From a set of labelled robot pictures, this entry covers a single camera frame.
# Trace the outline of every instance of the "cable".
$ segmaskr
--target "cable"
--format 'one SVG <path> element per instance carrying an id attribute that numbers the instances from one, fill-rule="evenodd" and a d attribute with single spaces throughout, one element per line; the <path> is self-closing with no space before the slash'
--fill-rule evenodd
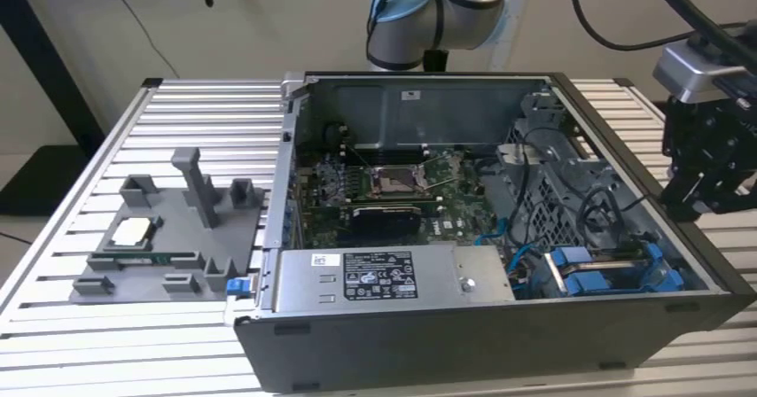
<path id="1" fill-rule="evenodd" d="M 553 133 L 557 133 L 559 135 L 564 135 L 564 133 L 559 130 L 559 128 L 552 128 L 552 127 L 532 127 L 531 129 L 528 129 L 528 132 L 523 134 L 523 141 L 528 138 L 528 136 L 531 135 L 531 133 L 533 131 L 552 131 Z"/>
<path id="2" fill-rule="evenodd" d="M 6 233 L 0 231 L 0 236 L 6 237 L 7 239 L 14 240 L 15 242 L 21 242 L 22 244 L 31 245 L 31 242 L 19 238 L 18 236 L 7 235 Z"/>
<path id="3" fill-rule="evenodd" d="M 144 33 L 144 36 L 146 37 L 146 41 L 150 44 L 152 49 L 154 50 L 154 52 L 157 53 L 157 55 L 162 59 L 165 66 L 170 69 L 170 72 L 173 72 L 173 75 L 176 76 L 176 78 L 177 79 L 181 78 L 178 76 L 178 73 L 176 72 L 176 68 L 173 67 L 173 65 L 170 64 L 168 59 L 165 59 L 165 56 L 162 56 L 162 53 L 160 52 L 160 50 L 157 50 L 157 47 L 154 46 L 154 42 L 152 41 L 150 33 L 146 31 L 146 28 L 144 27 L 144 24 L 141 23 L 140 17 L 137 16 L 137 13 L 130 8 L 129 3 L 126 3 L 126 0 L 120 0 L 120 1 L 122 2 L 122 5 L 126 6 L 126 10 L 129 10 L 130 16 L 133 16 L 133 19 L 137 21 L 137 24 L 140 25 L 140 28 L 141 28 L 141 32 Z"/>
<path id="4" fill-rule="evenodd" d="M 373 36 L 373 30 L 376 29 L 376 24 L 379 23 L 379 15 L 387 8 L 387 2 L 388 0 L 377 0 L 377 2 L 372 0 L 369 4 L 368 29 L 367 29 L 368 37 L 365 38 L 365 58 L 368 59 L 369 59 L 369 53 L 368 53 L 369 39 Z"/>
<path id="5" fill-rule="evenodd" d="M 373 5 L 376 5 L 376 0 L 369 0 L 369 10 L 368 10 L 368 20 L 365 21 L 365 35 L 369 35 L 369 22 L 373 17 Z"/>
<path id="6" fill-rule="evenodd" d="M 509 264 L 507 264 L 507 269 L 504 270 L 507 273 L 509 273 L 515 269 L 515 266 L 517 265 L 517 261 L 520 260 L 520 257 L 523 257 L 523 254 L 528 249 L 531 249 L 531 244 L 525 244 L 520 246 L 517 251 L 515 251 Z"/>
<path id="7" fill-rule="evenodd" d="M 580 201 L 580 206 L 578 207 L 578 216 L 576 216 L 576 221 L 575 221 L 575 228 L 576 228 L 578 233 L 580 234 L 580 237 L 583 238 L 583 240 L 586 242 L 588 242 L 588 238 L 586 236 L 584 213 L 586 213 L 586 209 L 588 208 L 588 204 L 591 203 L 591 198 L 595 195 L 598 195 L 599 193 L 604 193 L 606 199 L 607 199 L 608 204 L 610 204 L 610 209 L 612 210 L 612 214 L 615 215 L 615 223 L 612 224 L 612 228 L 615 229 L 615 241 L 619 241 L 620 234 L 623 233 L 623 231 L 626 229 L 626 222 L 623 220 L 623 215 L 622 215 L 622 212 L 619 210 L 619 207 L 616 206 L 615 195 L 612 194 L 612 191 L 606 187 L 596 187 L 595 189 L 592 189 L 586 194 L 586 197 Z"/>
<path id="8" fill-rule="evenodd" d="M 531 128 L 531 129 L 523 134 L 523 136 L 517 139 L 517 143 L 515 143 L 515 146 L 516 146 L 516 145 L 520 145 L 520 154 L 523 155 L 523 175 L 521 175 L 521 180 L 520 180 L 520 189 L 519 189 L 519 191 L 517 191 L 517 197 L 516 197 L 516 200 L 515 200 L 515 208 L 513 208 L 512 212 L 509 213 L 509 217 L 507 218 L 507 223 L 509 224 L 509 227 L 508 227 L 508 229 L 507 229 L 507 237 L 509 238 L 509 241 L 512 242 L 512 244 L 513 244 L 515 246 L 523 246 L 523 245 L 527 243 L 527 238 L 528 238 L 528 237 L 527 237 L 527 232 L 528 232 L 529 220 L 528 220 L 528 222 L 525 223 L 525 226 L 524 226 L 524 227 L 525 227 L 525 230 L 524 230 L 524 235 L 523 235 L 523 239 L 524 239 L 523 242 L 519 242 L 519 241 L 515 239 L 513 234 L 512 234 L 512 229 L 513 229 L 513 225 L 515 225 L 515 217 L 516 217 L 516 215 L 517 215 L 517 212 L 520 211 L 520 207 L 523 206 L 524 193 L 527 192 L 527 185 L 528 185 L 529 165 L 528 165 L 528 155 L 525 154 L 524 146 L 528 145 L 528 146 L 533 147 L 537 152 L 541 151 L 537 146 L 535 146 L 532 143 L 528 143 L 528 142 L 525 141 L 525 138 L 531 135 L 531 133 L 532 133 L 533 131 L 537 131 L 537 130 L 548 130 L 548 131 L 553 131 L 553 132 L 561 134 L 561 131 L 559 131 L 556 128 L 535 127 L 535 128 Z M 559 180 L 560 183 L 563 184 L 563 186 L 564 186 L 575 195 L 578 195 L 579 198 L 582 198 L 582 197 L 583 197 L 583 192 L 582 192 L 579 189 L 576 189 L 576 188 L 567 182 L 567 180 L 561 177 L 561 174 L 560 174 L 559 171 L 556 171 L 556 170 L 555 170 L 555 175 L 556 175 L 557 180 Z M 533 209 L 535 209 L 535 206 L 533 206 L 532 211 L 531 211 L 531 213 L 529 213 L 529 215 L 528 215 L 528 218 L 531 218 L 531 215 L 533 214 Z"/>
<path id="9" fill-rule="evenodd" d="M 594 28 L 591 27 L 591 25 L 588 24 L 588 20 L 586 19 L 586 15 L 583 14 L 583 8 L 580 7 L 580 2 L 579 0 L 569 0 L 571 4 L 572 4 L 572 10 L 575 12 L 575 16 L 578 17 L 578 22 L 580 22 L 580 27 L 583 28 L 583 30 L 586 31 L 586 33 L 588 34 L 588 36 L 591 36 L 591 38 L 594 39 L 594 41 L 596 41 L 599 44 L 602 44 L 604 47 L 607 47 L 610 50 L 615 50 L 615 51 L 639 51 L 639 50 L 646 50 L 646 49 L 651 49 L 654 47 L 658 47 L 660 45 L 668 44 L 668 43 L 674 43 L 675 41 L 680 41 L 684 40 L 686 38 L 688 38 L 691 35 L 694 35 L 695 31 L 688 31 L 684 32 L 682 34 L 678 35 L 672 35 L 668 36 L 666 38 L 659 38 L 658 40 L 654 41 L 648 41 L 646 43 L 638 43 L 638 44 L 618 44 L 618 43 L 612 43 L 610 42 L 602 35 L 599 35 L 599 33 L 594 30 Z M 728 28 L 728 27 L 742 27 L 744 25 L 743 22 L 732 22 L 732 23 L 723 23 L 722 25 L 719 25 L 720 28 Z"/>
<path id="10" fill-rule="evenodd" d="M 664 0 L 670 8 L 680 16 L 714 46 L 731 57 L 734 62 L 743 65 L 751 74 L 757 74 L 757 54 L 720 29 L 704 16 L 690 0 Z"/>
<path id="11" fill-rule="evenodd" d="M 500 218 L 496 221 L 496 232 L 495 233 L 483 233 L 480 236 L 476 237 L 475 242 L 472 243 L 473 246 L 480 246 L 481 245 L 481 241 L 484 239 L 492 238 L 492 237 L 501 237 L 501 235 L 504 234 L 504 230 L 507 229 L 507 220 L 504 220 L 503 218 Z"/>
<path id="12" fill-rule="evenodd" d="M 636 200 L 634 200 L 630 204 L 627 204 L 624 207 L 619 208 L 619 212 L 624 213 L 627 210 L 630 210 L 634 206 L 636 206 L 642 200 L 651 198 L 651 195 L 643 195 L 640 198 L 638 198 Z"/>
<path id="13" fill-rule="evenodd" d="M 361 162 L 363 164 L 365 164 L 365 167 L 372 168 L 372 166 L 371 166 L 371 165 L 368 164 L 368 162 L 365 161 L 365 158 L 363 158 L 363 157 L 359 155 L 359 153 L 357 153 L 357 151 L 355 150 L 355 148 L 353 148 L 351 145 L 348 145 L 348 144 L 344 144 L 344 146 L 352 151 L 352 153 L 355 153 L 355 156 L 357 156 L 357 159 L 360 160 L 360 162 Z"/>
<path id="14" fill-rule="evenodd" d="M 606 212 L 602 210 L 602 207 L 599 205 L 592 205 L 591 207 L 588 207 L 588 209 L 583 212 L 583 221 L 588 220 L 588 217 L 591 216 L 591 214 L 594 212 L 598 212 L 602 217 L 604 218 L 606 223 L 611 223 L 611 219 L 610 216 L 606 214 Z"/>

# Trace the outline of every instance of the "blue cable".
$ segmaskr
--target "blue cable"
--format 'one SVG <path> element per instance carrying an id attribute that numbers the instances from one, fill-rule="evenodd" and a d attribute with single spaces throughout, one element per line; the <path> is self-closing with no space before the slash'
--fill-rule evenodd
<path id="1" fill-rule="evenodd" d="M 472 243 L 475 246 L 480 246 L 481 245 L 481 241 L 489 237 L 501 237 L 501 235 L 504 234 L 504 231 L 507 230 L 507 219 L 505 218 L 500 218 L 496 221 L 496 233 L 491 233 L 491 234 L 481 234 L 480 236 L 477 236 L 475 238 L 475 242 Z"/>
<path id="2" fill-rule="evenodd" d="M 523 257 L 523 254 L 528 249 L 531 249 L 531 244 L 525 244 L 520 246 L 520 249 L 515 251 L 512 260 L 509 261 L 509 264 L 507 264 L 507 273 L 509 273 L 515 269 L 515 266 L 517 265 L 517 261 L 520 260 L 520 257 Z"/>

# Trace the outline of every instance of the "black cable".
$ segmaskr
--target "black cable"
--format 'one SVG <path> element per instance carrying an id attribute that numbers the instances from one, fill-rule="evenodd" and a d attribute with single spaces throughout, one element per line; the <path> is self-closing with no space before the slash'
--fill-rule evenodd
<path id="1" fill-rule="evenodd" d="M 387 8 L 388 0 L 377 0 L 376 2 L 376 9 L 373 10 L 375 0 L 369 4 L 369 15 L 368 15 L 368 37 L 365 38 L 365 58 L 369 58 L 368 53 L 368 46 L 369 46 L 369 39 L 373 36 L 373 30 L 376 29 L 376 24 L 379 23 L 379 15 Z"/>
<path id="2" fill-rule="evenodd" d="M 165 56 L 162 56 L 162 53 L 160 52 L 160 50 L 157 50 L 157 47 L 154 46 L 154 42 L 152 41 L 150 33 L 146 31 L 146 28 L 144 27 L 144 24 L 141 23 L 140 17 L 137 16 L 137 13 L 130 8 L 129 3 L 126 3 L 126 0 L 120 0 L 120 1 L 122 2 L 122 5 L 126 6 L 126 10 L 129 10 L 130 16 L 133 16 L 133 19 L 137 21 L 137 24 L 140 25 L 140 28 L 141 28 L 141 32 L 144 33 L 144 36 L 146 37 L 146 41 L 150 44 L 152 49 L 154 50 L 154 52 L 157 53 L 157 55 L 162 59 L 162 62 L 165 62 L 165 66 L 170 69 L 176 78 L 181 78 L 178 76 L 178 73 L 176 72 L 176 68 L 173 67 L 173 65 L 170 64 L 168 59 L 165 59 Z"/>
<path id="3" fill-rule="evenodd" d="M 604 193 L 606 200 L 610 204 L 610 209 L 612 210 L 612 214 L 615 215 L 615 223 L 612 224 L 612 229 L 615 229 L 615 241 L 619 241 L 620 235 L 626 230 L 626 222 L 623 220 L 623 215 L 616 205 L 615 195 L 612 191 L 606 187 L 596 187 L 592 189 L 587 194 L 583 200 L 580 201 L 580 206 L 578 207 L 578 216 L 575 220 L 575 228 L 578 229 L 578 233 L 586 242 L 588 242 L 586 236 L 586 209 L 588 208 L 588 204 L 591 203 L 591 198 L 598 195 L 599 193 Z"/>
<path id="4" fill-rule="evenodd" d="M 611 223 L 610 217 L 606 215 L 606 212 L 602 210 L 602 207 L 599 205 L 592 205 L 591 207 L 588 207 L 588 209 L 583 212 L 583 221 L 586 222 L 588 220 L 588 216 L 594 213 L 594 212 L 599 212 L 602 214 L 602 217 L 604 217 L 604 221 L 606 223 Z"/>
<path id="5" fill-rule="evenodd" d="M 373 5 L 376 4 L 376 0 L 369 0 L 369 10 L 368 10 L 368 20 L 365 21 L 365 35 L 369 35 L 369 22 L 373 19 Z"/>
<path id="6" fill-rule="evenodd" d="M 757 54 L 704 16 L 694 3 L 690 0 L 664 1 L 707 41 L 728 55 L 736 64 L 743 65 L 751 74 L 757 74 Z"/>
<path id="7" fill-rule="evenodd" d="M 660 45 L 668 44 L 668 43 L 674 43 L 675 41 L 680 41 L 684 40 L 686 38 L 688 38 L 691 35 L 695 34 L 695 31 L 688 31 L 684 32 L 682 34 L 678 35 L 672 35 L 668 36 L 666 38 L 659 38 L 658 40 L 654 41 L 648 41 L 646 43 L 638 43 L 638 44 L 618 44 L 618 43 L 612 43 L 611 41 L 608 41 L 602 35 L 599 35 L 599 33 L 594 30 L 594 28 L 591 27 L 591 25 L 588 24 L 588 20 L 586 19 L 586 15 L 583 14 L 583 8 L 580 7 L 580 2 L 579 0 L 569 0 L 569 2 L 572 3 L 572 10 L 575 12 L 575 16 L 578 17 L 578 22 L 580 22 L 580 27 L 583 28 L 583 30 L 586 31 L 586 33 L 591 36 L 591 38 L 594 39 L 594 41 L 596 41 L 599 44 L 602 44 L 604 47 L 607 47 L 610 50 L 615 50 L 615 51 L 639 51 L 639 50 L 646 50 L 646 49 L 651 49 L 654 47 L 658 47 Z M 719 26 L 720 28 L 728 28 L 728 27 L 742 27 L 744 25 L 743 22 L 732 22 L 732 23 L 723 23 L 722 25 L 714 25 L 715 27 Z"/>
<path id="8" fill-rule="evenodd" d="M 634 206 L 636 206 L 642 200 L 651 198 L 651 195 L 643 195 L 640 198 L 638 198 L 636 200 L 634 200 L 630 204 L 627 204 L 624 207 L 619 208 L 620 213 L 624 213 L 627 210 L 630 210 Z"/>
<path id="9" fill-rule="evenodd" d="M 31 242 L 19 238 L 18 236 L 7 235 L 6 233 L 0 231 L 0 236 L 6 237 L 7 239 L 14 240 L 15 242 L 21 242 L 22 244 L 31 245 Z"/>
<path id="10" fill-rule="evenodd" d="M 525 244 L 525 240 L 527 240 L 527 236 L 523 235 L 523 242 L 517 241 L 517 239 L 515 239 L 513 233 L 512 233 L 512 229 L 513 229 L 513 224 L 515 224 L 515 219 L 517 216 L 517 213 L 520 211 L 520 207 L 523 206 L 523 200 L 524 200 L 524 193 L 527 192 L 527 187 L 528 187 L 528 175 L 531 173 L 531 166 L 528 165 L 528 155 L 524 152 L 524 146 L 528 144 L 525 142 L 525 138 L 528 137 L 528 135 L 536 131 L 537 129 L 549 129 L 552 131 L 555 131 L 553 128 L 548 128 L 548 127 L 535 127 L 532 129 L 529 129 L 517 139 L 517 143 L 515 143 L 515 147 L 516 145 L 520 145 L 520 154 L 523 155 L 523 174 L 521 174 L 521 178 L 520 178 L 520 189 L 517 190 L 517 197 L 515 200 L 515 207 L 512 209 L 512 211 L 509 212 L 509 217 L 507 218 L 507 237 L 509 238 L 509 242 L 512 242 L 515 247 L 520 247 Z"/>
<path id="11" fill-rule="evenodd" d="M 528 132 L 523 134 L 523 138 L 521 140 L 525 141 L 525 139 L 528 138 L 528 136 L 531 135 L 531 133 L 533 131 L 552 131 L 553 133 L 557 133 L 560 136 L 564 135 L 564 133 L 561 132 L 561 130 L 559 128 L 553 128 L 553 127 L 532 127 L 531 129 L 528 129 Z"/>

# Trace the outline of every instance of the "power supply label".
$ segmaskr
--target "power supply label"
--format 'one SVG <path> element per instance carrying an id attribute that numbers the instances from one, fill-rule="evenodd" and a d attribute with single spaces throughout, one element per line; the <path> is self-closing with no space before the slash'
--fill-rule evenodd
<path id="1" fill-rule="evenodd" d="M 417 298 L 412 253 L 345 253 L 344 298 L 349 301 Z"/>

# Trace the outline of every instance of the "slotted aluminum surface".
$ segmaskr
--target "slotted aluminum surface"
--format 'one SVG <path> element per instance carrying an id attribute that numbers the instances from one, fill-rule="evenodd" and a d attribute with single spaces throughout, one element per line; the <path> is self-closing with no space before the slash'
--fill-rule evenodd
<path id="1" fill-rule="evenodd" d="M 662 119 L 651 104 L 635 89 L 611 80 L 575 80 L 575 85 L 651 174 L 664 181 Z M 222 326 L 221 302 L 72 306 L 66 297 L 72 277 L 84 271 L 85 252 L 94 249 L 118 208 L 124 176 L 149 172 L 160 187 L 181 186 L 170 150 L 198 145 L 201 169 L 217 185 L 242 176 L 266 187 L 280 118 L 273 81 L 165 81 L 156 90 L 140 92 L 0 291 L 0 396 L 266 395 L 233 332 Z M 699 226 L 757 284 L 757 214 L 704 215 Z M 757 395 L 757 307 L 715 331 L 676 339 L 632 371 L 352 393 Z"/>

